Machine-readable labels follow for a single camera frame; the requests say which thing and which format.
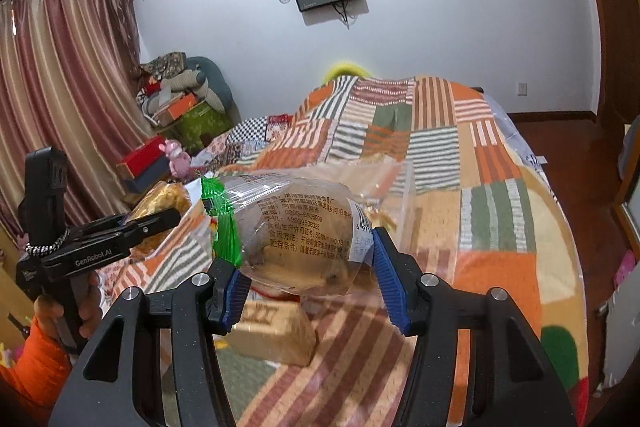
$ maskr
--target pink curtain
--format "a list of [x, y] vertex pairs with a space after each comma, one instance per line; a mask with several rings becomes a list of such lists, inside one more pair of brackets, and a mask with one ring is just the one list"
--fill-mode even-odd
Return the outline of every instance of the pink curtain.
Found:
[[9, 232], [19, 231], [25, 155], [47, 145], [69, 159], [70, 224], [126, 211], [113, 167], [150, 128], [118, 44], [106, 0], [0, 2], [0, 212]]
[[140, 36], [138, 35], [133, 0], [107, 0], [107, 6], [109, 7], [114, 31], [119, 36], [120, 42], [124, 46], [124, 52], [129, 59], [129, 76], [132, 80], [130, 87], [133, 89], [137, 86], [138, 77], [140, 76], [138, 63], [140, 58]]

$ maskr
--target orange sleeve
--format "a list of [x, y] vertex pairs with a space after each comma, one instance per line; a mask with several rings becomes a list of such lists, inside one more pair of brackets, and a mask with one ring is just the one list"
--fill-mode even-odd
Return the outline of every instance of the orange sleeve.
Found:
[[0, 366], [0, 377], [37, 408], [53, 408], [71, 365], [65, 351], [31, 321], [22, 355], [11, 369]]

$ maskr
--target pile of clothes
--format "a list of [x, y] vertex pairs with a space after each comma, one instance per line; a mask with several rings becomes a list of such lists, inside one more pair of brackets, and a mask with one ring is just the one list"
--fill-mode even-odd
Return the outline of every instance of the pile of clothes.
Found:
[[193, 94], [194, 103], [204, 101], [220, 114], [226, 114], [233, 103], [220, 68], [206, 57], [187, 57], [185, 53], [172, 52], [140, 64], [140, 69], [136, 101], [154, 126], [170, 123], [160, 121], [163, 110], [185, 94]]

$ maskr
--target wooden floor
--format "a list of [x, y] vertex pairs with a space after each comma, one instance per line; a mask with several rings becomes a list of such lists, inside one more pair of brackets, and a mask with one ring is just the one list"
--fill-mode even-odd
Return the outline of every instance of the wooden floor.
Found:
[[[620, 186], [619, 150], [589, 120], [519, 123], [517, 128], [536, 155], [543, 155], [551, 187], [574, 232], [582, 263], [587, 299], [589, 380], [593, 391], [600, 377], [604, 321], [594, 311], [613, 291], [613, 275], [626, 251], [625, 238], [611, 205]], [[591, 398], [587, 421], [603, 407], [610, 392]]]

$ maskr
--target hand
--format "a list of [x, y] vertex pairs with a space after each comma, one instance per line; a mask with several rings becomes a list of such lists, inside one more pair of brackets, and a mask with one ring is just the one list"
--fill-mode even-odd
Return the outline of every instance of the hand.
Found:
[[[80, 335], [86, 339], [94, 334], [100, 320], [102, 320], [100, 290], [98, 290], [99, 282], [98, 274], [91, 272], [89, 275], [89, 290], [85, 299], [78, 306], [78, 314], [82, 319]], [[51, 295], [41, 295], [33, 303], [33, 312], [43, 333], [57, 340], [56, 321], [65, 312], [62, 305], [57, 303]]]

